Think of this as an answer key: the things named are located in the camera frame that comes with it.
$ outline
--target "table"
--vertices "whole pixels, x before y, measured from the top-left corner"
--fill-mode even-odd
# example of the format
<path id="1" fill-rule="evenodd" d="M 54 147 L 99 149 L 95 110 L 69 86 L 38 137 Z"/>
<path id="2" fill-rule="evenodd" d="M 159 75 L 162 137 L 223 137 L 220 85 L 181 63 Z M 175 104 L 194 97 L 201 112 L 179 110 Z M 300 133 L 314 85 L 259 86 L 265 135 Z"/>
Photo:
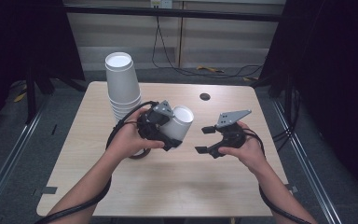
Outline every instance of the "table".
<path id="1" fill-rule="evenodd" d="M 268 162 L 284 184 L 287 179 L 254 89 L 243 86 L 140 83 L 143 102 L 167 100 L 171 107 L 185 105 L 194 121 L 179 148 L 153 149 L 140 160 L 126 159 L 112 175 L 112 187 L 98 204 L 96 217 L 247 217 L 271 216 L 262 202 L 252 173 L 225 156 L 200 155 L 194 147 L 211 146 L 220 133 L 203 134 L 221 112 L 251 109 L 241 121 L 263 140 Z M 200 99 L 208 93 L 211 99 Z M 92 82 L 77 111 L 37 214 L 52 206 L 102 156 L 116 120 L 107 98 L 106 82 Z"/>

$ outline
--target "forearm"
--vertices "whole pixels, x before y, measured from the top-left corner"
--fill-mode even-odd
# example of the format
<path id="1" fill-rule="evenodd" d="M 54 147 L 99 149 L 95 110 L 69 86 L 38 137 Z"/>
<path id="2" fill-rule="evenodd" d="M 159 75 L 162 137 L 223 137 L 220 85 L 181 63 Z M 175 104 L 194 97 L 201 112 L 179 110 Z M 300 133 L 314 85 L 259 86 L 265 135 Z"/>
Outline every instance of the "forearm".
<path id="1" fill-rule="evenodd" d="M 50 214 L 82 204 L 98 195 L 120 163 L 115 155 L 105 152 L 95 165 L 51 209 Z M 53 223 L 89 223 L 96 204 Z"/>
<path id="2" fill-rule="evenodd" d="M 293 216 L 308 221 L 309 223 L 317 223 L 310 213 L 305 210 L 290 193 L 267 162 L 262 169 L 255 171 L 254 174 L 261 189 L 274 205 Z M 277 223 L 292 223 L 286 217 L 282 217 L 274 212 L 272 212 L 272 214 L 276 217 Z"/>

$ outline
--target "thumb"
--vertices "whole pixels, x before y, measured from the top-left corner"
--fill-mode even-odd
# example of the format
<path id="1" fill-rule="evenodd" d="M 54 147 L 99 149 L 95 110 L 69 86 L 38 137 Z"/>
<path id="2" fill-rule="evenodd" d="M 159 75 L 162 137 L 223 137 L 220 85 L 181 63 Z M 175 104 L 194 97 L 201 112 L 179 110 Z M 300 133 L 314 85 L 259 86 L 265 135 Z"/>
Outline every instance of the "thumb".
<path id="1" fill-rule="evenodd" d="M 237 148 L 234 148 L 234 147 L 220 147 L 218 150 L 222 154 L 234 156 L 234 157 L 237 157 L 237 158 L 240 155 L 240 151 Z"/>
<path id="2" fill-rule="evenodd" d="M 145 140 L 143 146 L 145 148 L 162 148 L 165 144 L 161 141 Z"/>

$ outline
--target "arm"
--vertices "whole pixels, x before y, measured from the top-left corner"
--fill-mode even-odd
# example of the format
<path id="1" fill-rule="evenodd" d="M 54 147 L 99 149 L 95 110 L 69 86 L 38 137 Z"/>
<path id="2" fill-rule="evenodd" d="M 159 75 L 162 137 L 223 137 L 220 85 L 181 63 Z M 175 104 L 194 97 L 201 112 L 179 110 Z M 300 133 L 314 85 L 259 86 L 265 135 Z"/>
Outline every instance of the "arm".
<path id="1" fill-rule="evenodd" d="M 138 110 L 127 121 L 136 121 L 144 109 Z M 98 195 L 120 162 L 142 148 L 160 148 L 164 143 L 150 141 L 139 136 L 136 124 L 126 124 L 117 133 L 109 147 L 94 166 L 75 184 L 48 214 L 84 203 Z M 96 204 L 53 223 L 89 223 Z"/>
<path id="2" fill-rule="evenodd" d="M 249 127 L 238 122 L 243 129 Z M 250 137 L 240 148 L 220 147 L 219 152 L 237 157 L 255 175 L 261 189 L 267 198 L 283 211 L 296 217 L 304 219 L 310 223 L 317 223 L 316 220 L 305 210 L 296 198 L 284 186 L 283 182 L 276 175 L 272 167 L 267 162 L 258 141 Z M 277 223 L 293 223 L 291 220 L 276 214 L 272 211 Z"/>

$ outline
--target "hand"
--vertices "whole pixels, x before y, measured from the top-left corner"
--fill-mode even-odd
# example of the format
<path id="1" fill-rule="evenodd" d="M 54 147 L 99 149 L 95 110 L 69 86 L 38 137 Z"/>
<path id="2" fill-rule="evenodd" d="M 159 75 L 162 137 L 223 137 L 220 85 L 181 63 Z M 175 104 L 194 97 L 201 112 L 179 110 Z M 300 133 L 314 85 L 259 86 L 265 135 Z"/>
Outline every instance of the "hand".
<path id="1" fill-rule="evenodd" d="M 117 154 L 122 160 L 132 156 L 143 148 L 161 148 L 164 147 L 164 142 L 153 141 L 141 138 L 138 134 L 136 125 L 137 119 L 142 113 L 147 111 L 141 108 L 134 112 L 126 122 L 133 122 L 125 124 L 113 138 L 111 144 L 106 151 Z"/>
<path id="2" fill-rule="evenodd" d="M 237 121 L 237 123 L 243 129 L 249 129 L 246 124 L 240 121 Z M 240 148 L 220 147 L 219 152 L 237 157 L 252 173 L 267 163 L 259 142 L 251 136 L 247 137 L 246 142 Z"/>

